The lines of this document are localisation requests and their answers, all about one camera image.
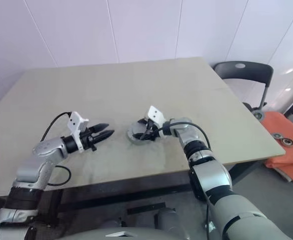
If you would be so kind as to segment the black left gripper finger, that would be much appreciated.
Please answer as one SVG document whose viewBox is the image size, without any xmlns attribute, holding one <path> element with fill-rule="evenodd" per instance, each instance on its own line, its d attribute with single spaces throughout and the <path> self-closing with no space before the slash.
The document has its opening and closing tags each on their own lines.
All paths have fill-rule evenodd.
<svg viewBox="0 0 293 240">
<path fill-rule="evenodd" d="M 98 123 L 91 127 L 91 132 L 101 132 L 109 126 L 108 123 Z"/>
<path fill-rule="evenodd" d="M 101 131 L 98 135 L 95 135 L 93 138 L 94 142 L 102 142 L 109 138 L 115 131 L 114 130 L 104 130 Z"/>
</svg>

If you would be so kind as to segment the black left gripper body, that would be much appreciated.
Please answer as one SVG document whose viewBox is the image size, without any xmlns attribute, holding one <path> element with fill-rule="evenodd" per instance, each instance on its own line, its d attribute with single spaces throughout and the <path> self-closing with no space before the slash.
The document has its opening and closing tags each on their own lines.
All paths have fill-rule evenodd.
<svg viewBox="0 0 293 240">
<path fill-rule="evenodd" d="M 97 139 L 93 136 L 95 133 L 97 133 L 97 127 L 91 126 L 86 128 L 85 131 L 80 134 L 80 141 L 84 150 L 91 149 L 93 152 L 97 150 Z"/>
</svg>

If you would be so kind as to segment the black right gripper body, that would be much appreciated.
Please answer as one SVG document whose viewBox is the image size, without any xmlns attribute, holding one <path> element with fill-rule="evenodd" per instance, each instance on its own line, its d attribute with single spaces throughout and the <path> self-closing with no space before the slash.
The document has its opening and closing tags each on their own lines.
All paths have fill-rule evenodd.
<svg viewBox="0 0 293 240">
<path fill-rule="evenodd" d="M 155 132 L 158 127 L 155 123 L 149 119 L 146 124 L 146 131 L 142 134 L 143 140 L 155 140 L 158 137 L 158 134 Z"/>
</svg>

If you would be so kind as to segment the silver motor housing copper coils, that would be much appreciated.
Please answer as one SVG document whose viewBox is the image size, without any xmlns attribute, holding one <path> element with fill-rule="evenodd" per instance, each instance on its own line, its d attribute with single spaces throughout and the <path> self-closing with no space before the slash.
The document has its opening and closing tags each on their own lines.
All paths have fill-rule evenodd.
<svg viewBox="0 0 293 240">
<path fill-rule="evenodd" d="M 140 140 L 140 139 L 133 137 L 132 135 L 129 135 L 127 138 L 132 144 L 134 144 L 136 146 L 153 144 L 153 143 L 157 143 L 160 141 L 160 138 L 158 138 L 158 137 L 155 140 Z"/>
</svg>

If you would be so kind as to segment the grey round disc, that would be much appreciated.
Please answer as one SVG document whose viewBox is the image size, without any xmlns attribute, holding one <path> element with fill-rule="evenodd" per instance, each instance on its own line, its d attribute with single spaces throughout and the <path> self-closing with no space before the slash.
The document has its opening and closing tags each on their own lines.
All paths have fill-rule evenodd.
<svg viewBox="0 0 293 240">
<path fill-rule="evenodd" d="M 127 130 L 127 136 L 130 139 L 139 140 L 141 136 L 146 132 L 147 130 L 147 124 L 143 122 L 134 122 L 132 123 L 128 130 Z"/>
</svg>

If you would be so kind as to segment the black flat bar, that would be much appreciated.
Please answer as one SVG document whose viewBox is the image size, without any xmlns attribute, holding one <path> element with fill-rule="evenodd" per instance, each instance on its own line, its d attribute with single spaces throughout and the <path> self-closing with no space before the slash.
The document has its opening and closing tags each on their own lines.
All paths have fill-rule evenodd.
<svg viewBox="0 0 293 240">
<path fill-rule="evenodd" d="M 126 210 L 128 215 L 135 215 L 139 213 L 149 212 L 149 211 L 155 211 L 160 210 L 166 207 L 165 202 L 159 202 L 159 203 L 153 203 L 149 205 L 143 205 L 143 206 L 137 206 L 133 208 L 128 208 Z"/>
</svg>

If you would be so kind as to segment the grey rounded shape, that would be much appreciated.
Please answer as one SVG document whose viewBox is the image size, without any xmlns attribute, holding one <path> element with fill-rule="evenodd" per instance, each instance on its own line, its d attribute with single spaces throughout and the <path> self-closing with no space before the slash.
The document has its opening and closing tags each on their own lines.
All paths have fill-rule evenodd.
<svg viewBox="0 0 293 240">
<path fill-rule="evenodd" d="M 181 225 L 177 212 L 173 208 L 162 208 L 154 217 L 155 228 L 172 234 L 180 234 Z"/>
</svg>

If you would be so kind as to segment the grey robot torso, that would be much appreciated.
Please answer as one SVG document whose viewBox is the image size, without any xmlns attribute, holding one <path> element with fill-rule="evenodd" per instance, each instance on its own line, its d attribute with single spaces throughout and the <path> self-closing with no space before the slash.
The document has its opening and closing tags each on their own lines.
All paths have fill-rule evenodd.
<svg viewBox="0 0 293 240">
<path fill-rule="evenodd" d="M 205 240 L 192 239 L 186 234 L 149 227 L 99 227 L 77 232 L 57 240 Z"/>
</svg>

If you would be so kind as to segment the black plastic chair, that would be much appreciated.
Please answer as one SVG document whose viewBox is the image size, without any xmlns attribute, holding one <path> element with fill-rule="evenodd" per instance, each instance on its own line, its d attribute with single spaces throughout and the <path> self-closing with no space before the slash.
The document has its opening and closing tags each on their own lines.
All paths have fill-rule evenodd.
<svg viewBox="0 0 293 240">
<path fill-rule="evenodd" d="M 243 102 L 245 107 L 253 116 L 262 122 L 265 118 L 263 107 L 271 84 L 274 69 L 268 65 L 252 61 L 224 61 L 214 65 L 213 70 L 222 79 L 240 79 L 264 84 L 263 94 L 258 107 L 252 107 L 249 103 Z"/>
</svg>

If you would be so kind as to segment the orange cloth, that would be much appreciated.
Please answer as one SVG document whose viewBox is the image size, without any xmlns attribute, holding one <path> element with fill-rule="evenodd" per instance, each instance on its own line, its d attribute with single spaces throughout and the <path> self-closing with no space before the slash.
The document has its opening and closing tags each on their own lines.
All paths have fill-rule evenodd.
<svg viewBox="0 0 293 240">
<path fill-rule="evenodd" d="M 293 123 L 283 114 L 276 111 L 265 112 L 262 125 L 271 135 L 280 134 L 283 138 L 293 141 Z M 293 182 L 293 145 L 286 146 L 280 139 L 276 142 L 285 150 L 285 154 L 270 157 L 264 165 L 269 169 L 279 170 L 289 178 L 290 182 Z"/>
</svg>

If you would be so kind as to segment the large black round bearing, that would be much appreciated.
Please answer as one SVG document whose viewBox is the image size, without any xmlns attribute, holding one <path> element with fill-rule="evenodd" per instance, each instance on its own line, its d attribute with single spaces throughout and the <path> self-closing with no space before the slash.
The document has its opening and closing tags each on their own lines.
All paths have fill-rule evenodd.
<svg viewBox="0 0 293 240">
<path fill-rule="evenodd" d="M 293 140 L 290 139 L 290 138 L 287 138 L 287 137 L 283 137 L 281 140 L 280 140 L 281 144 L 285 147 L 288 147 L 288 148 L 291 148 L 293 147 Z"/>
</svg>

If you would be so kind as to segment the black table frame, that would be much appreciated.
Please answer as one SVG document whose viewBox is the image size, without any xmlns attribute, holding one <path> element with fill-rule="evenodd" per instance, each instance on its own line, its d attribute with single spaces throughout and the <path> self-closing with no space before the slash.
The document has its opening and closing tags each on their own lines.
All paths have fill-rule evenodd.
<svg viewBox="0 0 293 240">
<path fill-rule="evenodd" d="M 55 188 L 42 194 L 38 207 L 42 212 L 62 213 L 183 192 L 194 192 L 197 199 L 205 199 L 199 187 L 192 182 L 191 172 L 183 170 L 77 187 Z"/>
</svg>

